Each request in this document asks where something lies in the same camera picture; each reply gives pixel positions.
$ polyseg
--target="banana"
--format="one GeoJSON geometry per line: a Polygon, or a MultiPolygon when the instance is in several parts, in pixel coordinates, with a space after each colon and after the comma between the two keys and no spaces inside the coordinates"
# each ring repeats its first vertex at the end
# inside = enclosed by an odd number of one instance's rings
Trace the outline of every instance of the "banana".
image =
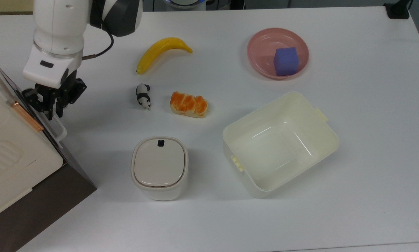
{"type": "Polygon", "coordinates": [[[152,62],[164,51],[169,49],[183,49],[192,53],[192,49],[189,48],[180,38],[163,38],[162,40],[157,41],[153,44],[141,57],[140,62],[138,62],[138,67],[136,72],[139,75],[142,75],[150,67],[152,62]]]}

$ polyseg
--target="toy panda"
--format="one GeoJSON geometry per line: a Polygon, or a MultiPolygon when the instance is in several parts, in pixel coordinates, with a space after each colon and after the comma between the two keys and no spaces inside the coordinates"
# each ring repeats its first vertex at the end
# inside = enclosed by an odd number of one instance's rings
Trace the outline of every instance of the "toy panda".
{"type": "Polygon", "coordinates": [[[150,97],[147,95],[149,90],[150,86],[143,83],[136,87],[136,99],[145,110],[150,110],[150,97]]]}

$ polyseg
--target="blue sponge cube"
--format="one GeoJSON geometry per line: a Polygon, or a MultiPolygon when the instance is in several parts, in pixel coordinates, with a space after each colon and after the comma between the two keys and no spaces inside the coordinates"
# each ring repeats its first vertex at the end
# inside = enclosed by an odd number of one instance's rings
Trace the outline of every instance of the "blue sponge cube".
{"type": "Polygon", "coordinates": [[[294,75],[297,72],[299,59],[296,48],[278,48],[275,52],[275,71],[277,76],[294,75]]]}

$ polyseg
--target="white lidded box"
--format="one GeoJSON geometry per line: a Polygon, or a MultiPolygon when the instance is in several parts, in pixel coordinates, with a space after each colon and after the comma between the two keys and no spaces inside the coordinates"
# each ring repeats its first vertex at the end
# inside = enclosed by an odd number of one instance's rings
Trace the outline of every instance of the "white lidded box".
{"type": "Polygon", "coordinates": [[[336,151],[339,139],[326,121],[291,92],[227,126],[228,155],[250,194],[262,198],[336,151]]]}
{"type": "Polygon", "coordinates": [[[176,199],[186,188],[188,159],[186,147],[178,139],[144,139],[133,152],[133,182],[150,199],[176,199]]]}

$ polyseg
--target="pink plate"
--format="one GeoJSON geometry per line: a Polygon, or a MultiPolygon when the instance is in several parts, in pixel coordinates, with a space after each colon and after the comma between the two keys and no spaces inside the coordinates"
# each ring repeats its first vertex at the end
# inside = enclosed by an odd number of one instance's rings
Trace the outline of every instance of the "pink plate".
{"type": "Polygon", "coordinates": [[[272,79],[287,79],[301,73],[309,60],[309,49],[304,40],[295,33],[283,28],[268,28],[253,35],[247,46],[248,59],[260,74],[272,79]],[[295,47],[299,59],[297,73],[277,76],[273,59],[278,48],[295,47]]]}

